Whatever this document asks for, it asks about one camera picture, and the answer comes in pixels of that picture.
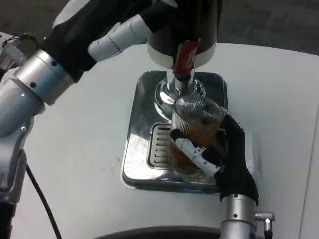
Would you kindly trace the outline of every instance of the coffee machine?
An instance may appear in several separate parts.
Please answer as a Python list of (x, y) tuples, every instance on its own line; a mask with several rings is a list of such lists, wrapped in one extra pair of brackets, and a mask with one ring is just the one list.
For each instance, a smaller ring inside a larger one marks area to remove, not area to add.
[[(166, 26), (148, 37), (150, 58), (167, 70), (148, 71), (138, 79), (122, 177), (126, 185), (136, 189), (216, 193), (215, 180), (201, 170), (191, 175), (175, 172), (168, 145), (172, 106), (177, 97), (199, 94), (228, 109), (223, 78), (215, 73), (196, 72), (197, 67), (214, 55), (222, 1), (176, 0), (174, 3), (178, 4), (178, 10), (169, 16)], [(181, 45), (189, 41), (200, 44), (192, 58), (189, 77), (180, 80), (173, 68)]]

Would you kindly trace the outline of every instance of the metal drip tray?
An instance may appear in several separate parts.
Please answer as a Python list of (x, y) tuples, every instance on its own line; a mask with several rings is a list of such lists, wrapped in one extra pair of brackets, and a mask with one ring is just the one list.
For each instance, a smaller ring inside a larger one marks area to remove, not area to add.
[[(123, 181), (135, 189), (216, 193), (214, 180), (201, 170), (186, 176), (171, 168), (167, 149), (170, 121), (157, 112), (155, 104), (156, 86), (165, 76), (165, 71), (150, 71), (138, 80), (122, 163)], [(228, 108), (226, 84), (219, 75), (195, 72), (195, 78), (208, 97)]]
[(170, 124), (159, 123), (154, 125), (149, 149), (148, 164), (153, 168), (171, 169), (169, 143)]

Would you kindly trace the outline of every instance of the white tabletop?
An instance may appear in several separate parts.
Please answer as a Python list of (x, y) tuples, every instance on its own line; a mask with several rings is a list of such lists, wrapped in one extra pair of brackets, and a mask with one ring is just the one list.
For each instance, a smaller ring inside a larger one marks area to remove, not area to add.
[[(25, 150), (63, 238), (149, 226), (219, 226), (217, 196), (138, 191), (121, 181), (135, 85), (147, 70), (163, 68), (145, 46), (132, 47), (96, 65), (35, 118)], [(317, 122), (319, 57), (218, 44), (214, 58), (197, 71), (224, 78), (234, 116), (260, 135), (261, 210), (276, 213), (275, 238), (298, 238)], [(27, 176), (12, 238), (54, 238)]]

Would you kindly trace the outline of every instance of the stainless steel base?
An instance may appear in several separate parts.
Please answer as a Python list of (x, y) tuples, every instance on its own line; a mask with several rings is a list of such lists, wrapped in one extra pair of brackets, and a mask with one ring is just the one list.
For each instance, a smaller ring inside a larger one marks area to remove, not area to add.
[[(155, 108), (155, 89), (165, 76), (165, 71), (149, 71), (138, 80), (122, 164), (123, 181), (136, 189), (216, 193), (217, 187), (211, 178), (178, 175), (169, 163), (161, 167), (150, 163), (153, 127), (158, 123), (170, 124)], [(219, 75), (196, 72), (195, 78), (203, 84), (206, 96), (228, 108), (226, 84)]]

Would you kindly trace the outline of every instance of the black cylinder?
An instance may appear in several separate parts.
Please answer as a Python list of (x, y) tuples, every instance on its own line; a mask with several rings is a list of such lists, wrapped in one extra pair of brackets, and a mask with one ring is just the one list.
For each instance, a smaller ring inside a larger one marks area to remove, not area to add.
[[(176, 2), (178, 9), (170, 15), (166, 27), (148, 38), (148, 44), (152, 48), (149, 49), (150, 56), (160, 65), (171, 68), (175, 63), (178, 46), (187, 40), (200, 38), (201, 43), (196, 54), (208, 55), (201, 57), (197, 63), (195, 58), (195, 66), (198, 67), (205, 64), (213, 54), (212, 47), (217, 39), (222, 1), (176, 0)], [(157, 60), (159, 55), (161, 59), (165, 58), (162, 54), (168, 56), (166, 59), (170, 58), (172, 62), (163, 64)]]

